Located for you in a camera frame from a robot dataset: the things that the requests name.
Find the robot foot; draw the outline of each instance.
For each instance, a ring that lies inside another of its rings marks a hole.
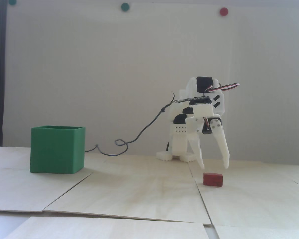
[[[192,153],[186,153],[186,154],[180,156],[180,157],[179,157],[179,160],[188,163],[188,162],[195,161],[195,160],[196,160],[196,157],[195,157],[195,155],[192,154]]]
[[[169,151],[162,151],[156,153],[156,158],[163,160],[163,161],[170,161],[173,159],[171,152]]]

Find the red and white wire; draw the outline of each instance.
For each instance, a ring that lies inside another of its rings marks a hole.
[[[224,86],[214,88],[214,89],[211,89],[211,87],[209,87],[206,91],[209,91],[209,92],[217,91],[217,90],[228,91],[228,90],[236,88],[237,86],[239,86],[239,83],[224,85]]]

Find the red magnet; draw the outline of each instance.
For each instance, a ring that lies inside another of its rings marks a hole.
[[[219,11],[220,15],[227,16],[228,15],[228,9],[226,7],[223,7],[222,9],[220,9]]]

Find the plywood surface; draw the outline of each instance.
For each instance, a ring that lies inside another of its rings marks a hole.
[[[40,212],[91,172],[41,174],[0,168],[0,211]]]
[[[45,211],[210,224],[192,178],[94,172]]]
[[[85,153],[86,168],[98,169],[106,156],[89,152]],[[0,167],[7,169],[30,169],[30,148],[0,147]]]
[[[30,148],[0,147],[0,167],[29,169]]]
[[[190,162],[188,165],[197,183],[203,182],[203,172],[221,173],[224,176],[224,182],[292,182],[290,178],[268,167],[266,164],[258,161],[231,160],[229,162],[228,169],[224,168],[221,160],[206,160],[204,162],[204,170],[200,168],[196,161]]]
[[[120,155],[117,157],[98,155],[105,158],[102,165],[87,166],[109,174],[143,175],[192,178],[188,164],[180,160],[162,161],[153,156]]]
[[[242,180],[198,188],[215,225],[299,229],[299,184]]]
[[[215,226],[219,239],[299,239],[299,230]]]
[[[270,168],[278,171],[285,177],[288,177],[299,183],[299,165],[286,165],[286,164],[266,164]]]
[[[6,239],[208,239],[202,224],[128,219],[31,217]]]

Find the green magnet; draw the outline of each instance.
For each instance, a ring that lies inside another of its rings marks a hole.
[[[129,10],[129,4],[128,3],[123,3],[122,5],[121,5],[121,9],[122,9],[122,11],[128,11]]]

